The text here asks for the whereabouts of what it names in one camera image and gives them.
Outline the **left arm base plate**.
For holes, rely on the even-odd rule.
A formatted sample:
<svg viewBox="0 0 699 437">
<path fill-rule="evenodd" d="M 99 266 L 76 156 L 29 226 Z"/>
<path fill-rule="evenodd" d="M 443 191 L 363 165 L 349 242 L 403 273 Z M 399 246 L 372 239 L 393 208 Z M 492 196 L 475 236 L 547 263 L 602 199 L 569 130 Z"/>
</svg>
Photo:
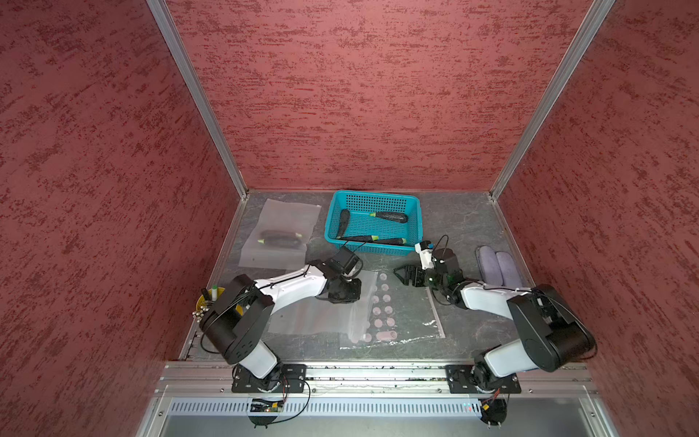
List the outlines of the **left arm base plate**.
<svg viewBox="0 0 699 437">
<path fill-rule="evenodd" d="M 303 393 L 306 388 L 307 369 L 304 364 L 279 363 L 268 376 L 260 379 L 238 364 L 231 373 L 231 391 L 255 394 Z"/>
</svg>

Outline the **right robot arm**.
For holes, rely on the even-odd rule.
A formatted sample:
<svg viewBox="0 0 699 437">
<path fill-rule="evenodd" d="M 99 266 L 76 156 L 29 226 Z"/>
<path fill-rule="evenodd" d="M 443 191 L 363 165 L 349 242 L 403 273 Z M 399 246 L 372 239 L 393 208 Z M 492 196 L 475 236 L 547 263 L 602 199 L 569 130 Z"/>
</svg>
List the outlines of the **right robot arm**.
<svg viewBox="0 0 699 437">
<path fill-rule="evenodd" d="M 517 373 L 553 373 L 597 349 L 593 333 L 549 285 L 497 287 L 468 279 L 460 271 L 446 273 L 415 265 L 399 267 L 393 274 L 405 286 L 442 295 L 451 306 L 491 313 L 514 323 L 516 340 L 478 353 L 466 374 L 448 374 L 450 381 L 464 382 L 478 393 L 497 393 Z"/>
</svg>

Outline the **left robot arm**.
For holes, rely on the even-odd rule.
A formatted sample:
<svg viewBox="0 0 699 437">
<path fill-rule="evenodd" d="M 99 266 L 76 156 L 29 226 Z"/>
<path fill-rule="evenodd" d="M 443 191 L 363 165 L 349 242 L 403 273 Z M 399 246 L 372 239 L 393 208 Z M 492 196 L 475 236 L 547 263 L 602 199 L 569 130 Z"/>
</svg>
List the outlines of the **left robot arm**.
<svg viewBox="0 0 699 437">
<path fill-rule="evenodd" d="M 200 331 L 211 343 L 211 352 L 247 371 L 262 393 L 284 391 L 281 361 L 262 340 L 269 319 L 309 298 L 333 305 L 357 302 L 362 294 L 361 271 L 360 260 L 345 264 L 314 260 L 298 271 L 267 280 L 242 274 L 202 310 Z"/>
</svg>

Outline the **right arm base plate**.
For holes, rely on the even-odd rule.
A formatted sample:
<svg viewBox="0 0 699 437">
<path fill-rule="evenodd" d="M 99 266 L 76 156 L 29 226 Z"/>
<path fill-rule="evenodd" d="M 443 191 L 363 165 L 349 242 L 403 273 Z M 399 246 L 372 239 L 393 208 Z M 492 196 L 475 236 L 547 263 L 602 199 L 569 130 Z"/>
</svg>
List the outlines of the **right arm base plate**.
<svg viewBox="0 0 699 437">
<path fill-rule="evenodd" d="M 522 388 L 516 374 L 497 377 L 483 364 L 447 365 L 444 367 L 451 394 L 520 394 Z"/>
</svg>

